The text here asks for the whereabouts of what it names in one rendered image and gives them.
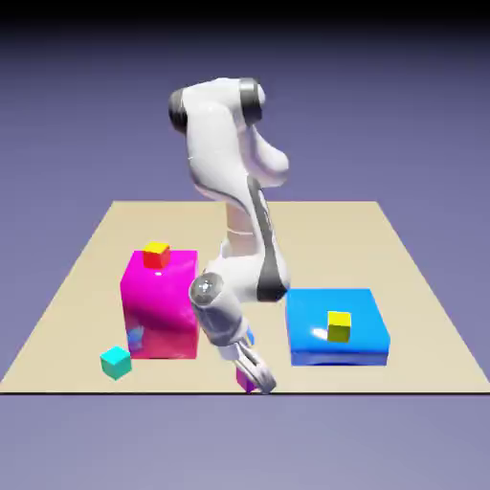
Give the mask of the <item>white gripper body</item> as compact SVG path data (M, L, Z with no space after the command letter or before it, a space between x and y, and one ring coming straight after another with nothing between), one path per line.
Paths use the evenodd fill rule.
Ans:
M238 369L254 383L261 393L271 393L277 386L277 382L265 362L244 342L237 342L234 347L236 348L234 363Z

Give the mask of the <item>small magenta cube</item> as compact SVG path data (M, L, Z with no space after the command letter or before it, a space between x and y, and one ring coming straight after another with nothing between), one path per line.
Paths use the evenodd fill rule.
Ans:
M246 393L250 393L250 392L253 392L254 390L256 390L256 385L253 381L251 381L247 375L242 371L240 370L239 368L237 368L235 370L235 378L236 378L236 382L237 384L246 392Z

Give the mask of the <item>small yellow cube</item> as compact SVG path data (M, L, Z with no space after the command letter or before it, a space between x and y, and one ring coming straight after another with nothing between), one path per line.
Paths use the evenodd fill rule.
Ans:
M349 312L327 312L327 340L331 343L348 343L351 332Z

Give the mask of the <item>small cyan cube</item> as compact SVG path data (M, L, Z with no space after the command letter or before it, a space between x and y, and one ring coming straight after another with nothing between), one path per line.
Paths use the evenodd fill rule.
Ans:
M119 380L132 369L130 352L120 346L113 346L100 355L102 371L111 379Z

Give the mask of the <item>small red cube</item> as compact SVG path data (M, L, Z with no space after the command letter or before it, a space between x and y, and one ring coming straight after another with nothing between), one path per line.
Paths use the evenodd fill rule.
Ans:
M148 242L142 254L144 266L149 269L163 269L170 261L170 247L165 242Z

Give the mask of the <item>large blue box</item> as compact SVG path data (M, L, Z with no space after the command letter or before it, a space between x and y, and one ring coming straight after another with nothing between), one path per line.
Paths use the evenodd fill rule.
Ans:
M384 366L390 334L366 288L296 288L286 295L291 364Z

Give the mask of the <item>large magenta box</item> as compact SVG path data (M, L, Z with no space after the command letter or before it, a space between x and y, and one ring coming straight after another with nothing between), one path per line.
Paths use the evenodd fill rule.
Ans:
M163 269L144 266L135 251L120 283L128 350L133 359L192 360L197 357L199 325L189 301L198 272L195 250L172 250Z

